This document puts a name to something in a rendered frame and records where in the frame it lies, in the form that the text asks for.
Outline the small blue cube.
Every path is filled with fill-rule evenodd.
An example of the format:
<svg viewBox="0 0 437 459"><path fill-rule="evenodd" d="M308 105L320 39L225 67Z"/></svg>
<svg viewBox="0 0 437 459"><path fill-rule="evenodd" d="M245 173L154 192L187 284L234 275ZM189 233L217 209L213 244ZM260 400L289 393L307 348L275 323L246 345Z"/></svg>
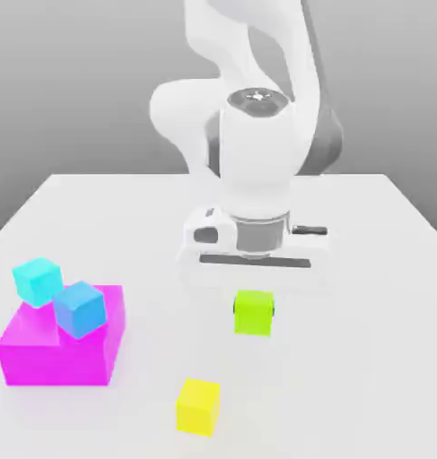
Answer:
<svg viewBox="0 0 437 459"><path fill-rule="evenodd" d="M53 308L57 325L75 339L82 339L107 323L103 293L85 281L58 292Z"/></svg>

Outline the large magenta box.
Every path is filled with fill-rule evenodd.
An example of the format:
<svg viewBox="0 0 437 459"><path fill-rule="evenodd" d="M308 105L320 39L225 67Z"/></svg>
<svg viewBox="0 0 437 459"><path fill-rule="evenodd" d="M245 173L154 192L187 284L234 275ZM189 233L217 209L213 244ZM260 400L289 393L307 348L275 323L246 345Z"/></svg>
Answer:
<svg viewBox="0 0 437 459"><path fill-rule="evenodd" d="M126 326L123 287L96 285L108 322L80 340L57 326L53 304L23 302L0 338L8 385L107 385Z"/></svg>

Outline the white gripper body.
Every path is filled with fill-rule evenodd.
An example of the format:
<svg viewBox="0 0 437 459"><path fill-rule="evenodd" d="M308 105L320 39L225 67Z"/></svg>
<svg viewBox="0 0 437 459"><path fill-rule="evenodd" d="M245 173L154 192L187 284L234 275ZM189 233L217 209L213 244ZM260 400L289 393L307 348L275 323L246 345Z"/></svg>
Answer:
<svg viewBox="0 0 437 459"><path fill-rule="evenodd" d="M177 264L180 279L190 287L318 291L328 286L328 240L288 238L263 258L220 253L212 245L183 247Z"/></svg>

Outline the small lime green cube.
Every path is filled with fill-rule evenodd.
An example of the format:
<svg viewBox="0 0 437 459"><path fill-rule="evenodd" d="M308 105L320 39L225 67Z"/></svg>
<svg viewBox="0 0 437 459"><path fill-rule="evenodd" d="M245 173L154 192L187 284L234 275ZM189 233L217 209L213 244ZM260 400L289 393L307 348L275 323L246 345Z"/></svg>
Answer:
<svg viewBox="0 0 437 459"><path fill-rule="evenodd" d="M239 290L233 303L234 332L269 336L274 313L275 298L272 292Z"/></svg>

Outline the small cyan cube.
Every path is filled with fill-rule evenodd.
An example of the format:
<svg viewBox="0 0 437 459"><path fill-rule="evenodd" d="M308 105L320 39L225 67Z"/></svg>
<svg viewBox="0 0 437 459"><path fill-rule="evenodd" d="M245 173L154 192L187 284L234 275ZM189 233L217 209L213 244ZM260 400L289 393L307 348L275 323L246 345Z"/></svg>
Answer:
<svg viewBox="0 0 437 459"><path fill-rule="evenodd" d="M47 305L64 288L60 267L44 257L14 267L13 278L19 297L34 308Z"/></svg>

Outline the small yellow cube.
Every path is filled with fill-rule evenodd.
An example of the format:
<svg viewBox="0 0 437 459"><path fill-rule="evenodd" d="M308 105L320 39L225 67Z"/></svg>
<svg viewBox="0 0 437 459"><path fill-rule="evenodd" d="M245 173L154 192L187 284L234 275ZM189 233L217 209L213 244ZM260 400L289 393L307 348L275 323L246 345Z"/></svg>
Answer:
<svg viewBox="0 0 437 459"><path fill-rule="evenodd" d="M211 437L220 413L220 403L219 384L188 377L176 402L177 430Z"/></svg>

